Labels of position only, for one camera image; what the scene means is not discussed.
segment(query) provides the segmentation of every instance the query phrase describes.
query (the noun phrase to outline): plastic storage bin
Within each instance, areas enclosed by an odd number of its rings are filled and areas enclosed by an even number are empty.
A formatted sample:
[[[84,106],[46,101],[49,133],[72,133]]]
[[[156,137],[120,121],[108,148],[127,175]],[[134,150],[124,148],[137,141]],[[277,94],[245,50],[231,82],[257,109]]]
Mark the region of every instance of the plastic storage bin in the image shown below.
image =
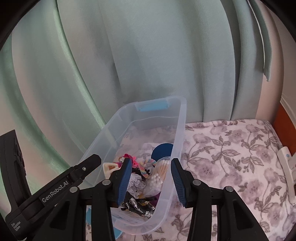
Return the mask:
[[[179,158],[180,160],[184,142],[185,120],[186,99],[183,97],[171,96],[163,99],[127,104],[120,108],[109,120],[88,148],[81,161],[92,154],[98,154],[102,159],[102,163],[113,162],[115,156],[119,155],[118,150],[120,151],[121,141],[127,133],[132,134],[133,140],[135,139],[137,144],[141,142],[155,143],[155,139],[151,140],[149,136],[145,136],[143,141],[141,133],[155,128],[165,129],[168,126],[173,127],[173,131],[162,136],[162,143],[173,143],[171,160],[173,158]],[[125,153],[129,153],[128,150],[124,149],[120,154],[124,155]],[[102,165],[86,178],[86,181],[91,185],[96,185],[105,179],[101,167]],[[134,213],[122,211],[120,208],[112,208],[111,213],[114,227],[128,234],[153,232],[166,219],[175,195],[176,189],[170,169],[168,169],[153,216],[150,219],[146,219]]]

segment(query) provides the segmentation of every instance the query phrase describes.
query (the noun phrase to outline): trash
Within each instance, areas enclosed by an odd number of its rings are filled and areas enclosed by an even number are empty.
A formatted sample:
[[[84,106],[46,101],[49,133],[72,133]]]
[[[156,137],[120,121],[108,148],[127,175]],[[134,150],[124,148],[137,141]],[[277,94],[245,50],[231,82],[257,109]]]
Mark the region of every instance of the trash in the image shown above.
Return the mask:
[[[147,218],[151,218],[155,210],[155,207],[151,205],[149,201],[144,199],[136,200],[129,192],[126,192],[125,199],[121,205],[121,210],[128,210],[140,215],[141,217]]]
[[[120,158],[118,158],[118,161],[119,162],[123,162],[125,158],[129,158],[131,159],[133,165],[132,165],[132,168],[137,168],[139,167],[138,163],[136,162],[136,157],[135,156],[131,156],[129,154],[124,154],[124,156],[121,156]]]
[[[145,169],[145,171],[146,171],[146,173],[147,173],[148,175],[150,175],[150,171],[149,171],[149,170]],[[138,174],[139,176],[141,176],[141,177],[142,177],[142,181],[145,181],[145,180],[146,180],[146,178],[142,175],[142,173],[141,173],[141,171],[140,171],[139,168],[133,168],[133,169],[131,170],[131,172],[132,172],[132,173],[135,173],[135,174]]]
[[[139,198],[139,195],[143,193],[145,182],[142,181],[142,177],[138,174],[132,173],[127,191],[136,199]]]
[[[157,162],[153,159],[146,159],[144,161],[141,161],[139,163],[139,169],[141,171],[142,176],[148,178],[149,174],[147,173],[146,169],[148,169],[149,172],[152,172],[156,163]]]
[[[157,195],[155,195],[155,196],[153,196],[153,197],[150,197],[150,199],[151,199],[150,203],[151,203],[154,207],[156,207],[156,204],[157,204],[157,202],[158,202],[159,196],[160,196],[160,193],[157,194]]]
[[[109,179],[112,172],[119,170],[121,168],[121,165],[119,166],[118,163],[114,162],[104,162],[103,163],[103,171],[106,179]]]

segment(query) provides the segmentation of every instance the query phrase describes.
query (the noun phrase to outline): orange wood frame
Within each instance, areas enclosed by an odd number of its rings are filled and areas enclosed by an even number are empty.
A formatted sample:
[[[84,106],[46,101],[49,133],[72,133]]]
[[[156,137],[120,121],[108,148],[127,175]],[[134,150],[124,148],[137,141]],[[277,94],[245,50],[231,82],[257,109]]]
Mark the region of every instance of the orange wood frame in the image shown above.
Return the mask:
[[[296,129],[281,104],[279,105],[273,127],[283,146],[287,146],[293,155],[296,152]]]

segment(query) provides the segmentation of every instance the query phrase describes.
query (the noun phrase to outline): pink floral bedspread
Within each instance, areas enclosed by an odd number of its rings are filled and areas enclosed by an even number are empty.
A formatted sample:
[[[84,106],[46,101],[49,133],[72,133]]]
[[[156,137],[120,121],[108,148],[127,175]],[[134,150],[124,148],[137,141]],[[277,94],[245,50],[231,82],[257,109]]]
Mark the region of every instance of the pink floral bedspread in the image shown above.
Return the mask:
[[[186,125],[182,159],[185,168],[211,187],[233,186],[270,241],[283,241],[296,222],[287,184],[277,158],[282,147],[267,121],[234,120]],[[185,241],[192,209],[179,202],[165,223],[151,234],[122,234],[119,241]],[[212,210],[212,240],[217,239],[217,212]]]

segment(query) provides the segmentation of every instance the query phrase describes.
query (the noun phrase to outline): curtain fold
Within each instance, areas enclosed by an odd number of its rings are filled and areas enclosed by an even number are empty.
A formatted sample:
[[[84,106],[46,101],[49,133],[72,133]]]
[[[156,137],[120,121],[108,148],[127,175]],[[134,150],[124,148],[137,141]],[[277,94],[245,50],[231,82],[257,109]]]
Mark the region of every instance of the curtain fold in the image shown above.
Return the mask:
[[[257,17],[259,27],[261,29],[261,34],[263,38],[263,47],[264,47],[264,69],[263,73],[267,78],[267,81],[270,80],[270,68],[271,68],[271,57],[272,57],[272,49],[270,43],[270,36],[268,33],[267,25],[265,23],[264,17],[261,13],[260,7],[255,0],[249,0],[250,5]]]
[[[235,53],[229,21],[216,0],[195,0],[204,113],[203,121],[229,120],[235,94]]]
[[[225,10],[229,27],[232,36],[233,48],[234,48],[234,59],[235,59],[235,89],[233,96],[233,106],[237,96],[237,87],[239,82],[239,71],[240,71],[240,61],[241,61],[241,43],[240,43],[240,34],[239,34],[239,23],[237,19],[237,13],[233,4],[233,1],[221,0],[223,8]]]
[[[196,39],[179,1],[100,1],[123,104],[186,96],[188,121],[202,120]]]
[[[62,28],[81,76],[105,122],[123,105],[98,0],[57,0]]]
[[[10,35],[0,51],[0,135],[16,130],[25,160],[28,185],[31,193],[35,193],[69,165],[41,132],[24,102],[15,76],[11,41]],[[10,209],[0,177],[1,214],[6,215]]]
[[[241,64],[232,120],[256,116],[263,79],[263,44],[247,1],[233,0],[241,39]]]
[[[34,120],[62,158],[77,164],[105,122],[73,59],[55,0],[40,1],[20,20],[12,57]]]

